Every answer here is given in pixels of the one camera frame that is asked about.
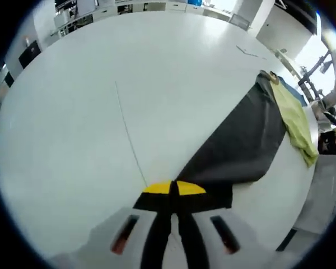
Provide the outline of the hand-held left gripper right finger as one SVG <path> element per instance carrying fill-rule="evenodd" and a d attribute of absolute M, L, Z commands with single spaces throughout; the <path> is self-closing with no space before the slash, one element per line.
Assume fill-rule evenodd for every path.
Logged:
<path fill-rule="evenodd" d="M 270 268 L 273 253 L 231 209 L 193 183 L 171 185 L 188 268 Z"/>

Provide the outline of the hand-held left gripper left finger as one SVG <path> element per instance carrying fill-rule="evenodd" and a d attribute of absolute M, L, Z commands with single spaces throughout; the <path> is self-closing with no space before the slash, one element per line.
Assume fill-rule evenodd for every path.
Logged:
<path fill-rule="evenodd" d="M 170 189 L 170 182 L 147 187 L 133 207 L 91 229 L 81 247 L 52 257 L 52 267 L 162 268 L 171 230 Z"/>

